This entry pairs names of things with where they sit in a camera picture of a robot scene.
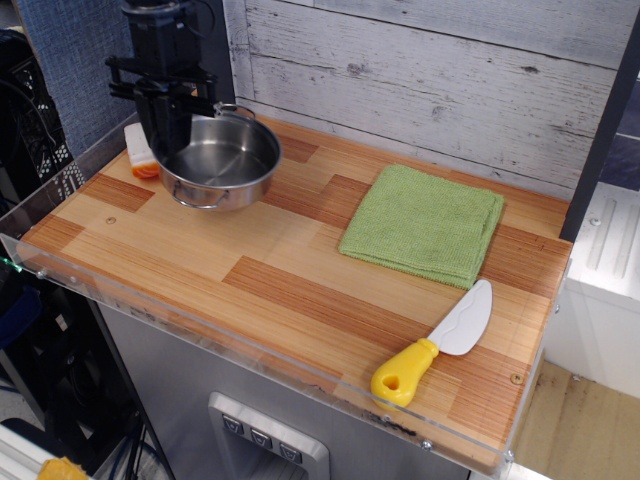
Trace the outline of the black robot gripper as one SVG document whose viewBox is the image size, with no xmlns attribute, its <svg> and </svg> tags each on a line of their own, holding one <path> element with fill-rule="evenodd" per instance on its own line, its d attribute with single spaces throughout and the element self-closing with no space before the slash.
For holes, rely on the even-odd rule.
<svg viewBox="0 0 640 480">
<path fill-rule="evenodd" d="M 171 156 L 191 140 L 192 114 L 212 116 L 216 77 L 202 59 L 195 4 L 124 4 L 132 56 L 106 60 L 111 94 L 132 100 L 149 147 Z"/>
</svg>

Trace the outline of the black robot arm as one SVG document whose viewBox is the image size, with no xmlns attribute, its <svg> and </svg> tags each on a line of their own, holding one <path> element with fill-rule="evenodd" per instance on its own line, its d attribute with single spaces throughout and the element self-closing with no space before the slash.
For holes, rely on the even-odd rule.
<svg viewBox="0 0 640 480">
<path fill-rule="evenodd" d="M 201 66 L 194 1 L 125 1 L 133 56 L 111 56 L 110 93 L 135 103 L 149 147 L 162 160 L 191 141 L 192 117 L 212 117 L 217 78 Z"/>
</svg>

